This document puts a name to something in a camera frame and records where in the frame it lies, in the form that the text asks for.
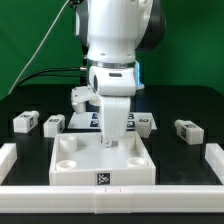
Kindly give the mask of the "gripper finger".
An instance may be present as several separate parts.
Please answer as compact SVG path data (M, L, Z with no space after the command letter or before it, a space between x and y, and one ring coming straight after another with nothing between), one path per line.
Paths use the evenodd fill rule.
M104 147L114 147L118 144L117 141L105 139L105 138L102 138L101 143L103 144Z

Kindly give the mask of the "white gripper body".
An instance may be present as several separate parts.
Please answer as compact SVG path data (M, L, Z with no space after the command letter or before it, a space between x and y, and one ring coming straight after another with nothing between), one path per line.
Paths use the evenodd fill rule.
M98 118L103 138L122 138L127 129L131 97L136 93L134 69L91 66L89 83L100 101Z

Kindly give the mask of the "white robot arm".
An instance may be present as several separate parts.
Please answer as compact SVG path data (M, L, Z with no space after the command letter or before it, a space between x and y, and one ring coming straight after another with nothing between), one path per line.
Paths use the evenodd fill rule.
M136 53L155 48L165 27L161 0L82 0L76 6L88 82L72 91L72 105L78 113L85 102L98 108L106 146L126 133L131 97L138 89Z

